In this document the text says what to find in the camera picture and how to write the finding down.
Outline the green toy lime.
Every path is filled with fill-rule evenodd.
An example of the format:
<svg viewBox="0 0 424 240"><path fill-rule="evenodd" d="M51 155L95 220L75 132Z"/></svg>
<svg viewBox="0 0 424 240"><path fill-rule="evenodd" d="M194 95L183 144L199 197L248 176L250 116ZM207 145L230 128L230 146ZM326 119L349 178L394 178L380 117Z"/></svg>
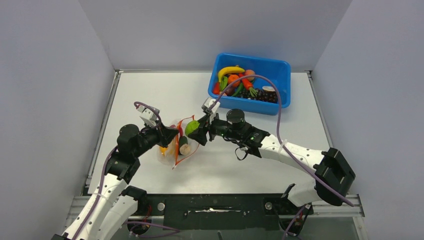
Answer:
<svg viewBox="0 0 424 240"><path fill-rule="evenodd" d="M198 127L200 123L197 120L191 120L185 127L184 133L188 137L189 134L193 133Z"/></svg>

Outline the toy avocado half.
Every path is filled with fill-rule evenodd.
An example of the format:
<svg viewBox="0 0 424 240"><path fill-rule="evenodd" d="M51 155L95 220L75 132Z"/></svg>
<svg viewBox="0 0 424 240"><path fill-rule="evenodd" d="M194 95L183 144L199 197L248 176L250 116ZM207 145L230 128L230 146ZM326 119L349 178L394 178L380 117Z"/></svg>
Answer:
<svg viewBox="0 0 424 240"><path fill-rule="evenodd" d="M179 138L178 145L179 145L179 147L182 147L184 145L188 145L188 138L186 136L181 136Z"/></svg>

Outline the yellow toy bell pepper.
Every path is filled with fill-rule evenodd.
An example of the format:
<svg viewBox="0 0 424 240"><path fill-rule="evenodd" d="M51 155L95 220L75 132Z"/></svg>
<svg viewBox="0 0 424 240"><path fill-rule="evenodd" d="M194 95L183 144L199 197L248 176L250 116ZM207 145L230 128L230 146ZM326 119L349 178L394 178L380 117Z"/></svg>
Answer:
<svg viewBox="0 0 424 240"><path fill-rule="evenodd" d="M169 156L171 154L171 150L172 149L169 146L168 147L162 147L162 146L159 147L159 152L163 157Z"/></svg>

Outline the clear zip top bag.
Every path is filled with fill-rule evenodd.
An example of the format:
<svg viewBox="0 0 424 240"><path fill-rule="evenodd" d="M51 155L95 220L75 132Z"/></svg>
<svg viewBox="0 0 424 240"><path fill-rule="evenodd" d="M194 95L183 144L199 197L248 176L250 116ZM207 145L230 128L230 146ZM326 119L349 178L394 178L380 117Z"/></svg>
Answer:
<svg viewBox="0 0 424 240"><path fill-rule="evenodd" d="M195 116L192 115L190 117L185 117L181 119L175 119L171 122L171 125L175 125L176 128L179 126L183 129L183 136L185 135L185 127L186 125L192 121L195 120ZM161 162L164 165L171 166L172 169L175 169L180 163L185 161L186 159L189 159L191 156L193 156L196 151L198 150L200 144L197 143L195 140L192 140L188 138L188 144L191 146L191 152L188 155L179 155L179 134L173 139L173 141L168 145L168 147L171 148L170 155L167 157L163 157L160 153L159 146L157 147L157 158L158 161Z"/></svg>

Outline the white toy garlic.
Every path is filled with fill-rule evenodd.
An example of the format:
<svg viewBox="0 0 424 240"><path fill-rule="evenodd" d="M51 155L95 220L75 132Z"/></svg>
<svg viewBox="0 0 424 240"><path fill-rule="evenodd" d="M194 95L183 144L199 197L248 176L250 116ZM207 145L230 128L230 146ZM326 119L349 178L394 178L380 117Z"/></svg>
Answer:
<svg viewBox="0 0 424 240"><path fill-rule="evenodd" d="M178 154L180 156L187 156L191 153L191 145L190 144L182 144L178 149Z"/></svg>

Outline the red toy chili pepper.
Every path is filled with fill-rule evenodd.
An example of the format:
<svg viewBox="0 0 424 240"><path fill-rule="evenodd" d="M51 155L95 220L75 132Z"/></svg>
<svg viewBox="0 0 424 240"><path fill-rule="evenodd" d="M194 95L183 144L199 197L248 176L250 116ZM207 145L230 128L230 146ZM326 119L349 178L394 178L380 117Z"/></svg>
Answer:
<svg viewBox="0 0 424 240"><path fill-rule="evenodd" d="M219 82L216 82L214 85L213 85L213 89L212 89L212 93L214 94L214 95L219 95L220 94L220 83Z"/></svg>

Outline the toy peach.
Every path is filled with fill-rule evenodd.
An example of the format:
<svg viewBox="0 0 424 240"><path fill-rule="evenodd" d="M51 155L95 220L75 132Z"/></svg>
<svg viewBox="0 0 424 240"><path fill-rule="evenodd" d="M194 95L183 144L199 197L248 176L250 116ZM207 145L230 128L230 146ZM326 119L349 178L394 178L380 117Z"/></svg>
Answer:
<svg viewBox="0 0 424 240"><path fill-rule="evenodd" d="M251 69L247 69L245 72L244 72L244 75L245 76L250 76L250 77L247 77L246 79L248 80L248 81L250 81L250 82L252 82L252 81L254 81L255 80L255 77L253 76L253 75L255 75L256 73L253 71L253 70L251 70Z"/></svg>

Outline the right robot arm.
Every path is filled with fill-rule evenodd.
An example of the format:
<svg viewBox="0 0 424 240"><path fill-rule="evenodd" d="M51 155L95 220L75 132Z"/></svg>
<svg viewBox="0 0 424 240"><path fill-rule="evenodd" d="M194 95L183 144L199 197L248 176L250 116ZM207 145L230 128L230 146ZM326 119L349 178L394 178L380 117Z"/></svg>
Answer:
<svg viewBox="0 0 424 240"><path fill-rule="evenodd" d="M286 213L295 213L301 206L317 201L333 206L354 205L346 195L356 175L336 148L316 150L280 141L277 136L246 122L245 113L237 108L229 110L225 119L220 119L217 113L207 113L189 122L184 132L202 146L221 137L247 155L275 160L310 175L312 180L293 183L283 193L281 207Z"/></svg>

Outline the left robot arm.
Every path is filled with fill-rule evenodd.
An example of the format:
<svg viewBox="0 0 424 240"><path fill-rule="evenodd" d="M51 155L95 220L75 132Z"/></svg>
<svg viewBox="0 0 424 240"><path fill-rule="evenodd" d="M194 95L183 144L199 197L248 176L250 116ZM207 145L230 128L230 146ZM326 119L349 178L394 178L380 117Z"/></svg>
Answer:
<svg viewBox="0 0 424 240"><path fill-rule="evenodd" d="M137 212L146 191L129 183L140 167L139 157L155 145L167 147L179 130L160 124L142 130L127 124L103 165L99 184L85 206L54 240L109 240Z"/></svg>

